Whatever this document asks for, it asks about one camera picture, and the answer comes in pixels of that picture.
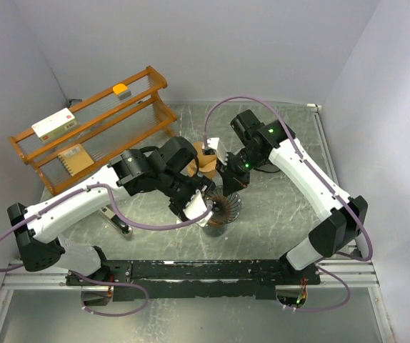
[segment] white wall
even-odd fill
[[[324,103],[341,184],[369,201],[374,263],[410,342],[410,0],[382,0]]]
[[[68,97],[150,64],[168,100],[322,102],[379,0],[15,0]]]
[[[39,200],[41,182],[8,142],[65,105],[51,70],[12,0],[0,0],[0,234],[9,228],[6,208]],[[0,266],[14,256],[14,239],[2,244]],[[0,274],[0,285],[3,275]]]

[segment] cardboard box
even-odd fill
[[[202,142],[196,141],[192,144],[197,151],[197,157],[199,158],[199,172],[205,177],[213,179],[216,175],[216,155],[204,155],[202,152]],[[190,161],[188,164],[188,174],[191,177],[196,172],[196,162]]]
[[[75,116],[65,108],[32,125],[32,129],[43,143],[49,143],[77,126]]]

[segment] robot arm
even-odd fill
[[[299,158],[294,147],[283,130],[279,121],[265,125],[261,123],[250,110],[244,111],[232,120],[231,126],[244,144],[244,148],[237,154],[227,152],[221,141],[217,138],[209,139],[208,145],[218,158],[216,170],[223,179],[224,195],[237,192],[247,187],[250,180],[250,171],[254,167],[271,162],[282,170],[290,180],[300,189],[309,200],[321,223],[315,227],[304,241],[287,252],[282,258],[288,268],[302,270],[308,265],[324,258],[331,257],[338,250],[356,239],[358,248],[364,242],[356,222],[343,208],[336,198],[340,196],[347,201],[354,213],[364,220],[367,203],[364,198],[352,199],[347,192],[339,188],[308,156],[295,133],[290,130],[294,142],[304,155]],[[332,186],[335,193],[331,192],[314,175],[304,163],[305,160]]]
[[[203,197],[214,188],[214,183],[206,177],[181,174],[195,156],[196,150],[187,140],[174,137],[161,148],[124,151],[92,177],[53,199],[27,208],[12,205],[12,224],[24,217],[37,216],[14,232],[26,270],[36,272],[54,265],[90,275],[100,268],[103,253],[98,247],[85,247],[61,236],[72,224],[109,203],[106,190],[89,187],[93,184],[107,185],[115,201],[159,190],[170,198],[170,210],[183,222],[203,214],[207,210]],[[49,204],[61,200],[47,213],[39,214]],[[211,215],[210,212],[198,224],[205,225]]]

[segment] metal table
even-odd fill
[[[308,154],[336,182],[317,107],[275,105]],[[212,104],[172,104],[179,117],[172,128],[190,141],[201,140],[204,116],[210,106]],[[229,122],[245,109],[252,109],[265,123],[274,120],[273,115],[259,105],[225,104],[209,123],[209,136],[221,137],[229,150],[236,151],[241,143]],[[159,133],[141,146],[159,145],[164,141],[166,137]],[[134,229],[133,238],[128,241],[98,214],[68,228],[65,235],[78,243],[100,246],[109,259],[275,259],[298,244],[317,224],[311,205],[282,173],[253,171],[249,188],[240,192],[240,196],[240,217],[219,237],[210,237],[192,225],[170,232]],[[165,196],[152,192],[122,201],[119,206],[123,214],[135,221],[167,224],[175,220],[167,204]],[[349,252],[354,247],[355,244],[350,244],[344,250]],[[41,334],[39,342],[57,342],[61,340],[60,335],[68,339],[81,337],[90,342],[99,342],[100,336],[112,342],[253,342],[256,339],[305,342],[314,337],[320,342],[326,339],[390,342],[390,327],[379,301],[381,296],[372,263],[333,258],[321,264],[353,288],[351,302],[333,312],[293,315],[283,312],[276,302],[252,298],[156,299],[151,300],[142,313],[119,319],[95,318],[80,312],[79,292],[64,286],[63,269],[50,268],[30,274],[17,270],[6,275],[2,287],[0,342],[20,342],[35,331]],[[321,281],[321,285],[309,288],[308,306],[324,307],[343,299],[345,291],[335,279],[321,275]],[[8,310],[9,299],[12,302]],[[137,304],[138,301],[118,303],[112,307],[117,312]],[[23,333],[30,325],[34,326],[33,331]],[[306,325],[311,331],[302,329]]]

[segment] wooden rack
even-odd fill
[[[161,129],[174,135],[169,125],[176,115],[158,95],[158,90],[167,87],[160,73],[148,66],[120,83],[130,88],[131,97],[121,101],[110,87],[70,107],[80,125],[48,144],[42,144],[32,128],[9,137],[21,160],[35,169],[53,195]],[[75,144],[81,144],[94,163],[71,176],[58,154]]]

